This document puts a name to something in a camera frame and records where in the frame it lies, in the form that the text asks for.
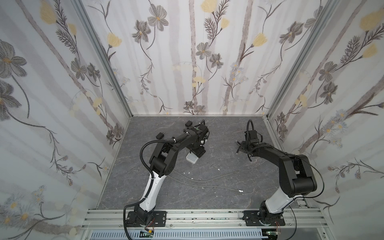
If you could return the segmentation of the white rectangular device box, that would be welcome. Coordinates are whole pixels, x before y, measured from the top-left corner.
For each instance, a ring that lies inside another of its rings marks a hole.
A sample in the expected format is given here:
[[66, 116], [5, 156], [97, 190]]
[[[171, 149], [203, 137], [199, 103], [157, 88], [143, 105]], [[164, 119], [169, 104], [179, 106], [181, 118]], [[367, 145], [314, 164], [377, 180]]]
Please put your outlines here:
[[198, 159], [199, 157], [197, 157], [194, 153], [188, 153], [186, 156], [186, 160], [192, 164], [195, 164]]

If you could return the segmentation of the black power adapter with cable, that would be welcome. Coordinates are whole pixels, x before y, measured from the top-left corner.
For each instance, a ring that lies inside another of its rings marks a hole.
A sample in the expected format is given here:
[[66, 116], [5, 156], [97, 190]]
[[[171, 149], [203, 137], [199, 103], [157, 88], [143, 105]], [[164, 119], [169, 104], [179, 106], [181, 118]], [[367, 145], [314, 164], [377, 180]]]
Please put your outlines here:
[[166, 138], [165, 134], [160, 132], [160, 133], [158, 133], [156, 135], [156, 140], [159, 140], [159, 141], [172, 141], [173, 142], [174, 138], [173, 137], [172, 138]]

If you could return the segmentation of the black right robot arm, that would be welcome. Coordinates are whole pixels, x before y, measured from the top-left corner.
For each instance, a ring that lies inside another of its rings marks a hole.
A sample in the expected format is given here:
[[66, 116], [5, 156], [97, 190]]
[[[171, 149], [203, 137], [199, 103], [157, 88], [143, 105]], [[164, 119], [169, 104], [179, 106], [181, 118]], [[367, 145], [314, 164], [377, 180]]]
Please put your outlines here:
[[252, 158], [264, 159], [279, 168], [280, 187], [267, 200], [263, 201], [255, 213], [244, 213], [244, 219], [249, 225], [283, 226], [283, 213], [286, 207], [298, 199], [309, 199], [308, 194], [318, 189], [314, 166], [305, 155], [294, 155], [275, 148], [264, 142], [263, 136], [258, 133], [252, 120], [248, 120], [245, 131], [245, 140], [237, 142], [237, 153], [245, 153], [248, 160]]

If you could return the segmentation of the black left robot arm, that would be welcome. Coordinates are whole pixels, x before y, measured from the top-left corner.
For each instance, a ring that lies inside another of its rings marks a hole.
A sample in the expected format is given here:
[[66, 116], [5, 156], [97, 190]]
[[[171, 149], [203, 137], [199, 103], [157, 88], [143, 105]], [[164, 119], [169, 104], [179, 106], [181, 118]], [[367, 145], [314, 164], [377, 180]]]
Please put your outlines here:
[[155, 140], [142, 146], [140, 160], [149, 171], [149, 180], [140, 201], [128, 204], [123, 208], [123, 226], [127, 239], [131, 239], [128, 232], [130, 218], [127, 215], [127, 209], [134, 208], [133, 221], [135, 224], [146, 227], [154, 222], [158, 194], [164, 180], [174, 170], [179, 152], [187, 148], [189, 153], [186, 159], [193, 164], [206, 153], [204, 145], [210, 132], [205, 120], [197, 125], [194, 125], [192, 121], [187, 121], [185, 126], [183, 133], [176, 138], [166, 140], [164, 134], [159, 133]]

